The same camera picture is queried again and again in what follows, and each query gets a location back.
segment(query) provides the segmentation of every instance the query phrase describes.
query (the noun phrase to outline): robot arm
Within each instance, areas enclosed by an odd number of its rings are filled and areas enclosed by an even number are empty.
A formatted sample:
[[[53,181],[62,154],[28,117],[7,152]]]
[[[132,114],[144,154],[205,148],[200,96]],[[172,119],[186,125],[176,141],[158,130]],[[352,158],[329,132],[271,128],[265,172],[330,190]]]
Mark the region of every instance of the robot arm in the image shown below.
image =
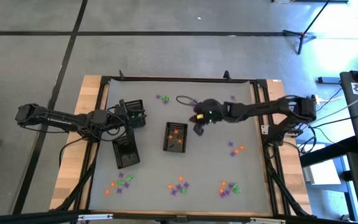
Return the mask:
[[[284,134],[301,123],[309,123],[316,119],[316,107],[313,100],[289,96],[266,103],[244,105],[242,103],[224,102],[223,105],[214,99],[208,99],[198,103],[194,107],[196,115],[190,118],[195,123],[193,130],[201,136],[203,126],[218,121],[238,123],[251,116],[269,115],[280,113],[287,116],[280,124],[272,124],[268,127],[264,143],[282,145]]]
[[[127,134],[131,134],[133,128],[139,128],[145,125],[144,118],[146,115],[142,108],[130,108],[124,100],[120,100],[119,105],[109,108],[109,110],[110,109],[114,109],[114,112],[94,110],[88,114],[73,115],[48,110],[36,104],[26,104],[19,107],[16,121],[20,127],[46,124],[61,128],[67,132],[75,131],[80,136],[93,142],[99,141],[101,134],[111,129],[125,126]]]

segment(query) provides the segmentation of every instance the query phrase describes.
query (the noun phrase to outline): wire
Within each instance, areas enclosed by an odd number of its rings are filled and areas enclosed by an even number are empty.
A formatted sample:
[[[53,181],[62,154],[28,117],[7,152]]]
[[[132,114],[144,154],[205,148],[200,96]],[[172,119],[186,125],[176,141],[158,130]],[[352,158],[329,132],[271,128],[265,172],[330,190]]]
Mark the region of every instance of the wire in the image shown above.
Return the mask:
[[[344,147],[344,146],[342,146],[342,145],[340,145],[340,144],[338,144],[338,143],[336,143],[336,142],[331,141],[331,140],[327,137],[327,135],[324,134],[323,130],[321,130],[321,129],[319,129],[319,128],[316,128],[316,129],[319,130],[319,131],[321,131],[321,134],[323,134],[323,136],[324,136],[329,142],[331,142],[331,143],[333,143],[333,144],[335,144],[335,145],[341,146],[342,148],[346,149],[346,147]]]
[[[323,104],[323,105],[320,107],[320,109],[316,110],[316,112],[319,112],[321,109],[323,109],[323,107],[324,107],[325,105],[327,105],[327,104],[334,98],[334,96],[336,96],[341,90],[342,90],[342,87],[341,87],[340,89],[338,89],[338,91],[337,91],[335,94],[333,94],[333,96],[330,97],[330,99],[329,99],[325,104]]]
[[[62,149],[61,149],[60,152],[59,152],[59,167],[60,167],[60,165],[62,164],[62,154],[63,154],[63,150],[64,150],[67,146],[69,146],[69,145],[71,145],[71,144],[74,144],[74,143],[76,143],[76,142],[78,142],[78,141],[80,141],[80,140],[82,140],[82,139],[84,139],[84,138],[85,138],[85,137],[82,137],[82,138],[79,138],[79,139],[74,140],[74,141],[72,141],[72,142],[69,142],[69,143],[65,144],[65,145],[62,147]]]
[[[198,103],[195,99],[193,99],[193,98],[191,98],[189,96],[183,96],[183,95],[177,96],[177,102],[180,103],[180,104],[183,104],[183,105],[194,106],[194,105],[192,105],[190,103],[184,103],[184,102],[180,101],[179,98],[186,98],[186,99],[189,99],[189,100],[193,101],[196,104]]]
[[[296,0],[290,0],[289,2],[280,2],[280,1],[276,1],[276,0],[274,0],[274,2],[277,2],[277,3],[279,3],[279,4],[290,4],[290,3],[293,3],[293,2],[295,2]]]
[[[339,110],[337,110],[337,111],[335,111],[335,112],[333,112],[333,113],[331,113],[331,114],[329,114],[329,115],[323,116],[323,117],[320,118],[320,119],[317,119],[317,120],[315,120],[315,121],[312,121],[312,122],[310,122],[309,124],[313,124],[313,123],[315,123],[315,122],[317,122],[317,121],[321,121],[322,119],[325,119],[325,118],[327,118],[327,117],[329,117],[329,116],[332,116],[332,115],[334,115],[334,114],[336,114],[336,113],[338,113],[338,112],[340,112],[340,111],[342,111],[342,110],[344,110],[344,109],[346,109],[346,108],[348,108],[348,107],[350,107],[350,106],[355,105],[356,103],[358,103],[358,99],[355,100],[353,103],[351,103],[351,104],[345,106],[344,108],[339,109]]]
[[[42,131],[42,130],[38,130],[38,129],[28,128],[26,126],[21,126],[21,128],[28,129],[28,130],[31,130],[31,131],[38,131],[38,132],[41,132],[41,133],[51,133],[51,134],[68,133],[68,131]]]
[[[285,144],[289,144],[290,146],[294,147],[296,150],[299,151],[298,146],[296,146],[296,145],[294,145],[294,144],[292,144],[292,143],[290,143],[290,142],[286,142],[286,141],[284,141],[284,143],[285,143]]]
[[[336,121],[331,121],[331,122],[327,122],[327,123],[324,123],[324,124],[319,124],[315,127],[312,127],[312,128],[318,128],[318,127],[321,127],[323,125],[326,125],[326,124],[332,124],[332,123],[336,123],[336,122],[340,122],[340,121],[345,121],[347,119],[354,119],[354,118],[358,118],[358,115],[357,116],[351,116],[351,117],[348,117],[348,118],[344,118],[344,119],[339,119],[339,120],[336,120]]]

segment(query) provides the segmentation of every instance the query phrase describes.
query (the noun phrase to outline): small basket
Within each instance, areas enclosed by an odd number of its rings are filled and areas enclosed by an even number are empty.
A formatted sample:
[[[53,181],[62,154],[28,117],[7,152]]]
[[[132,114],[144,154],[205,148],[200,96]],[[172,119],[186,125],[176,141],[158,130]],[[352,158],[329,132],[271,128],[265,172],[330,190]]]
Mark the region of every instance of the small basket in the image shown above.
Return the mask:
[[[112,142],[118,169],[140,163],[135,141],[129,141],[127,136],[119,137]]]
[[[167,122],[163,150],[168,152],[186,152],[187,124]]]

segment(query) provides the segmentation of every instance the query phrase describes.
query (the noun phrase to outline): small plastic piece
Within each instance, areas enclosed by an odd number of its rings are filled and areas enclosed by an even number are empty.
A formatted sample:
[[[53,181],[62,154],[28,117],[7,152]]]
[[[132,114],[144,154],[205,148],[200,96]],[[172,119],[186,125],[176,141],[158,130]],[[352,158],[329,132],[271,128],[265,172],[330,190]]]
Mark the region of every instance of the small plastic piece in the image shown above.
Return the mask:
[[[129,175],[129,176],[126,178],[126,180],[127,180],[127,181],[130,181],[130,180],[132,180],[132,178],[134,178],[134,176],[133,176],[133,175]]]
[[[240,189],[233,189],[233,192],[234,192],[235,194],[239,194],[239,193],[241,193],[241,190],[240,190]]]

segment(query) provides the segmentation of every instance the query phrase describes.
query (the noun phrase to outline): cable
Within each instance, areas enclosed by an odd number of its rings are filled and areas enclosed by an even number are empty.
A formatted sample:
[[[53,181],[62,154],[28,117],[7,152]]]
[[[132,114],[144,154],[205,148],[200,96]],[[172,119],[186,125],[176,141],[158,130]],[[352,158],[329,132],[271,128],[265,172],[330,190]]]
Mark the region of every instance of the cable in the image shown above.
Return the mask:
[[[20,127],[24,128],[24,129],[31,130],[31,131],[38,131],[38,132],[41,132],[41,133],[51,133],[51,134],[68,133],[68,131],[42,131],[42,130],[38,130],[38,129],[28,128],[26,126],[20,126]]]
[[[327,122],[327,123],[323,123],[323,124],[319,124],[315,127],[312,127],[312,128],[318,128],[318,127],[321,127],[323,125],[326,125],[326,124],[332,124],[332,123],[336,123],[336,122],[340,122],[340,121],[345,121],[347,119],[354,119],[354,118],[358,118],[358,115],[357,116],[351,116],[351,117],[348,117],[348,118],[344,118],[344,119],[339,119],[339,120],[336,120],[336,121],[330,121],[330,122]]]
[[[186,98],[186,99],[189,99],[189,100],[193,101],[196,104],[198,103],[195,99],[193,99],[193,98],[191,98],[189,96],[183,96],[183,95],[177,96],[177,102],[180,103],[180,104],[183,104],[183,105],[194,106],[194,105],[192,105],[190,103],[184,103],[184,102],[180,101],[179,98]]]
[[[78,141],[80,141],[80,140],[82,140],[82,139],[84,139],[84,138],[85,138],[85,137],[82,137],[82,138],[79,138],[79,139],[74,140],[74,141],[72,141],[72,142],[69,142],[69,143],[65,144],[65,145],[62,147],[62,149],[61,149],[60,152],[59,152],[59,167],[60,167],[60,165],[62,164],[62,154],[63,154],[63,150],[64,150],[67,146],[69,146],[69,145],[71,145],[71,144],[74,144],[74,143],[76,143],[76,142],[78,142]]]
[[[338,91],[337,91],[335,94],[333,94],[333,96],[330,97],[330,99],[329,99],[325,104],[323,104],[323,105],[320,107],[320,109],[316,110],[316,113],[319,112],[321,109],[323,109],[323,107],[324,107],[325,105],[327,105],[327,104],[334,98],[334,96],[336,96],[341,90],[342,90],[342,87],[341,87],[340,89],[338,89]]]
[[[342,111],[342,110],[344,110],[344,109],[346,109],[346,108],[348,108],[348,107],[350,107],[350,106],[355,105],[356,103],[358,103],[358,99],[355,100],[353,103],[351,103],[351,104],[345,106],[344,108],[339,109],[339,110],[337,110],[337,111],[335,111],[335,112],[333,112],[333,113],[331,113],[331,114],[329,114],[329,115],[323,116],[323,117],[320,118],[320,119],[317,119],[317,120],[315,120],[315,121],[312,121],[312,122],[310,122],[309,124],[313,124],[313,123],[315,123],[315,122],[317,122],[317,121],[321,121],[322,119],[325,119],[325,118],[327,118],[327,117],[329,117],[329,116],[332,116],[332,115],[334,115],[334,114],[336,114],[336,113],[338,113],[338,112],[340,112],[340,111]]]

